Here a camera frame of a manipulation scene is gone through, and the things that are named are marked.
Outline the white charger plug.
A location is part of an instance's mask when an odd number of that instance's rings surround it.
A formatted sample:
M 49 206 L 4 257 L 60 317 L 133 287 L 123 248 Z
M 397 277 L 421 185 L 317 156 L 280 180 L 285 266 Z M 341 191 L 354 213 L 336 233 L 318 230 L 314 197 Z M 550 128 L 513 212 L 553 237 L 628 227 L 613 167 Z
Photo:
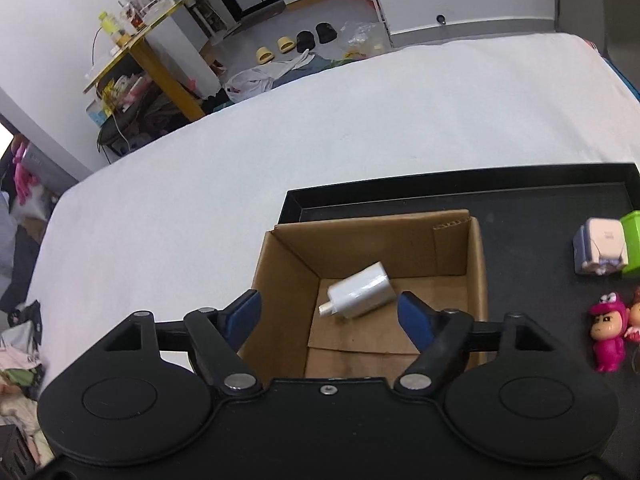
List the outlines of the white charger plug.
M 359 318 L 394 301 L 393 290 L 382 263 L 373 263 L 362 271 L 328 287 L 328 300 L 318 307 L 322 318 L 341 316 Z

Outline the pink monster figurine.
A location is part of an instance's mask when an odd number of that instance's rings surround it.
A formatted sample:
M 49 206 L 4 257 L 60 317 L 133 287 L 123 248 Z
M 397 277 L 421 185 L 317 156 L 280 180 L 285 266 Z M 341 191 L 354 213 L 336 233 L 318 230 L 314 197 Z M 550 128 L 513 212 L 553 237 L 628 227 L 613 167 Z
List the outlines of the pink monster figurine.
M 589 309 L 590 337 L 598 373 L 617 372 L 626 359 L 624 333 L 628 325 L 626 306 L 617 292 L 600 297 Z

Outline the white pastel toy cube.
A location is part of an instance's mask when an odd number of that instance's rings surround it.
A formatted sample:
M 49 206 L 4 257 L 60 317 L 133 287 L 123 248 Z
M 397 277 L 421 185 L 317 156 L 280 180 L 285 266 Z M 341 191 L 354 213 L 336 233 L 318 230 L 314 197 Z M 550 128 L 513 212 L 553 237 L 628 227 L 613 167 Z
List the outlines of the white pastel toy cube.
M 628 264 L 622 222 L 617 219 L 589 218 L 573 238 L 574 271 L 579 275 L 608 275 Z

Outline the green plastic block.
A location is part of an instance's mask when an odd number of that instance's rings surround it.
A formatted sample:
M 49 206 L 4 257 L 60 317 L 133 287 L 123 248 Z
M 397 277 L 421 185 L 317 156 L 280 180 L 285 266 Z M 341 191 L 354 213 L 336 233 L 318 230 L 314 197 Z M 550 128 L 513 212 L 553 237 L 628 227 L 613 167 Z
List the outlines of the green plastic block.
M 625 235 L 628 264 L 623 268 L 624 278 L 638 278 L 640 272 L 640 211 L 631 211 L 620 219 Z

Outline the brown cardboard box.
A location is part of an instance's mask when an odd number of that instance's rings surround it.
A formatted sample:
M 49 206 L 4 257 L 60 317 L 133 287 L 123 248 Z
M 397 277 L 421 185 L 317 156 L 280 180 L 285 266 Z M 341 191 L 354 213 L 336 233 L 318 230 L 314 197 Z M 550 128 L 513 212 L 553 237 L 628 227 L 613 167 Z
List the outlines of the brown cardboard box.
M 488 318 L 480 222 L 465 209 L 275 226 L 253 287 L 262 313 L 240 355 L 263 382 L 393 382 L 419 354 L 398 321 L 404 292 Z

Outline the black flat tray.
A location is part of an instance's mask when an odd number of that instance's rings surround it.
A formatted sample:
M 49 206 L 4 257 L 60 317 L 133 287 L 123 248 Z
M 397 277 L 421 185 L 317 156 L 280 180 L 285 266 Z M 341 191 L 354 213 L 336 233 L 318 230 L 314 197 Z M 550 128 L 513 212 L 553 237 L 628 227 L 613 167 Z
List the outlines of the black flat tray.
M 489 317 L 524 312 L 589 359 L 587 309 L 604 292 L 630 297 L 638 282 L 574 271 L 572 239 L 589 218 L 639 207 L 635 164 L 450 171 L 288 192 L 280 223 L 466 209 L 480 222 Z

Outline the pink plush toy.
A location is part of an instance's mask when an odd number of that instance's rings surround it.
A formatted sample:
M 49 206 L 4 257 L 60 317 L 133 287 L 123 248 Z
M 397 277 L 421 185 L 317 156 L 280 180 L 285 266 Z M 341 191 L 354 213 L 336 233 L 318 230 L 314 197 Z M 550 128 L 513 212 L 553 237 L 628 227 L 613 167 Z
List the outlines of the pink plush toy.
M 39 179 L 27 170 L 23 164 L 23 158 L 28 146 L 28 141 L 22 141 L 13 156 L 13 163 L 15 166 L 14 184 L 17 199 L 21 205 L 25 205 L 26 200 L 32 196 L 32 188 L 40 183 Z

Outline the yellow slipper left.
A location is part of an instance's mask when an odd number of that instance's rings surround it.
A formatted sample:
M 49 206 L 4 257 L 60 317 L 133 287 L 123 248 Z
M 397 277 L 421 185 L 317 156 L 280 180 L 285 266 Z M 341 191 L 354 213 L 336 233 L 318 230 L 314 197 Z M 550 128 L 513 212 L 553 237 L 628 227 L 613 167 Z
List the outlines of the yellow slipper left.
M 266 47 L 260 47 L 256 51 L 256 61 L 260 65 L 269 63 L 274 58 L 274 54 Z

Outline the yellow slipper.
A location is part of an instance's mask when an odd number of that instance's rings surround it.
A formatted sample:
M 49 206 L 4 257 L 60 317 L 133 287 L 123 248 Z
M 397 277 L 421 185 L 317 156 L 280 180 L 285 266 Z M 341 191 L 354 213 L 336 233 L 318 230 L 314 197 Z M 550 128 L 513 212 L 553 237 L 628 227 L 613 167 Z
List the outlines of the yellow slipper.
M 256 61 L 260 65 L 269 63 L 274 58 L 274 54 L 266 47 L 260 47 L 256 51 Z
M 277 45 L 281 53 L 288 53 L 296 48 L 296 41 L 288 36 L 283 36 L 278 39 Z

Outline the yellow slipper right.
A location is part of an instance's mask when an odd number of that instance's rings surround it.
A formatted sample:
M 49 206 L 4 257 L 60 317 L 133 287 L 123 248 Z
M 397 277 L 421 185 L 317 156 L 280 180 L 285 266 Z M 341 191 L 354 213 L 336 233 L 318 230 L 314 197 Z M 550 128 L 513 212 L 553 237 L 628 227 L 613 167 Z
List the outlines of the yellow slipper right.
M 296 41 L 288 36 L 283 36 L 278 39 L 277 45 L 281 53 L 288 53 L 296 48 Z

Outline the yellow side table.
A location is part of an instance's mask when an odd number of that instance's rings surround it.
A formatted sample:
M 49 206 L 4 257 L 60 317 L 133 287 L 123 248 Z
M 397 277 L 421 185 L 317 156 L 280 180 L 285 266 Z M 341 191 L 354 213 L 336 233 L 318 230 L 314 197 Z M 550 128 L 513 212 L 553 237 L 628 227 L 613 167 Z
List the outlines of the yellow side table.
M 146 42 L 146 36 L 174 14 L 183 3 L 184 0 L 176 0 L 170 8 L 162 14 L 158 14 L 154 21 L 147 24 L 136 36 L 132 37 L 126 44 L 120 47 L 103 68 L 88 78 L 88 82 L 84 90 L 82 90 L 82 93 L 87 94 L 125 55 L 130 55 L 142 70 L 151 77 L 152 81 L 158 85 L 158 88 L 166 94 L 168 99 L 178 107 L 189 122 L 196 122 L 203 118 L 205 113 L 201 108 L 200 102 L 169 73 L 169 70 L 160 62 L 160 58 Z

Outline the black slipper left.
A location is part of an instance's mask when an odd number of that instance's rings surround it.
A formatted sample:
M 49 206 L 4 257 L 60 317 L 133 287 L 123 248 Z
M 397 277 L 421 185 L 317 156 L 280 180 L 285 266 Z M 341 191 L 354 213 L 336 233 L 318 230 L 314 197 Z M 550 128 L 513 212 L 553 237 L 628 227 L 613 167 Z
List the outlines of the black slipper left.
M 309 30 L 302 30 L 296 36 L 296 50 L 298 53 L 304 53 L 305 51 L 312 51 L 316 47 L 316 40 L 314 40 L 314 34 Z

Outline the black slipper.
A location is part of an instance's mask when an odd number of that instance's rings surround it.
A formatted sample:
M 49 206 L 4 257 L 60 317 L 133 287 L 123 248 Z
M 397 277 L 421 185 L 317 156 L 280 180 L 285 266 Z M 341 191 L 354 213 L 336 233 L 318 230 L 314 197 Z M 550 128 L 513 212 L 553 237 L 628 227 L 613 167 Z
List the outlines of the black slipper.
M 302 30 L 296 36 L 296 50 L 298 53 L 304 53 L 305 51 L 312 51 L 316 47 L 316 40 L 314 40 L 314 34 L 309 30 Z
M 327 22 L 319 23 L 316 26 L 316 33 L 320 44 L 328 44 L 337 38 L 337 31 Z

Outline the black slipper right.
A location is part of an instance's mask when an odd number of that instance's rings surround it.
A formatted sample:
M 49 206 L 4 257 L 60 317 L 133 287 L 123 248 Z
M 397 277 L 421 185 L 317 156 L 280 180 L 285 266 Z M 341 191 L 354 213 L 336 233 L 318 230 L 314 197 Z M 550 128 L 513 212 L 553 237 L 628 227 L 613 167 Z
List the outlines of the black slipper right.
M 319 23 L 316 26 L 316 33 L 320 44 L 328 44 L 337 38 L 337 31 L 327 22 Z

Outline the yellow-green bottle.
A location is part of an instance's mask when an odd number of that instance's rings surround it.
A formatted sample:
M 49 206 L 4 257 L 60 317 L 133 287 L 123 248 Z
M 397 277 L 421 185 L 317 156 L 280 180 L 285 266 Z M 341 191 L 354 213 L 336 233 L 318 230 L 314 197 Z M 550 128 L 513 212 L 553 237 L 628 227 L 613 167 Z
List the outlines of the yellow-green bottle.
M 113 14 L 103 11 L 99 14 L 100 26 L 115 44 L 122 39 L 122 26 Z

